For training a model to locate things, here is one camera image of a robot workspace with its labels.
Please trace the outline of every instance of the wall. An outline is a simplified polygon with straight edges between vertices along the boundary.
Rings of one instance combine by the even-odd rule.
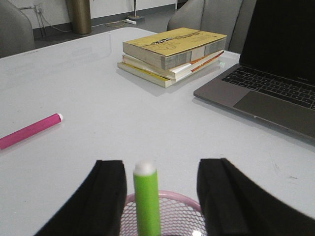
[[[18,8],[39,5],[42,14],[51,25],[68,23],[69,15],[65,0],[9,0]],[[176,4],[176,0],[137,0],[137,10]],[[133,0],[90,0],[91,18],[111,16],[133,11]],[[23,9],[33,29],[40,28],[34,8]]]

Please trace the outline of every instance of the wastebasket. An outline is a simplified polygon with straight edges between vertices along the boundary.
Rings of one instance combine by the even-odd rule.
[[[199,203],[179,193],[159,191],[162,236],[207,236],[205,219]],[[121,218],[120,236],[137,236],[135,195],[126,198]]]
[[[66,0],[74,33],[91,33],[90,0]]]

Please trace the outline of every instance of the laptop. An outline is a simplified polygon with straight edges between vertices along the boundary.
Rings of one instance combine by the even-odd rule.
[[[257,0],[239,63],[194,91],[315,139],[315,0]]]

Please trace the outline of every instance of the laptop keyboard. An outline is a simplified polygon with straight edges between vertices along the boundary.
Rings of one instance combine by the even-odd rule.
[[[246,67],[239,67],[222,80],[315,110],[313,86]]]

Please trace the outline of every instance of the green marker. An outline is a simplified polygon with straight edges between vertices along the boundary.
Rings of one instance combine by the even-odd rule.
[[[158,172],[149,161],[136,164],[133,172],[138,236],[160,236]]]

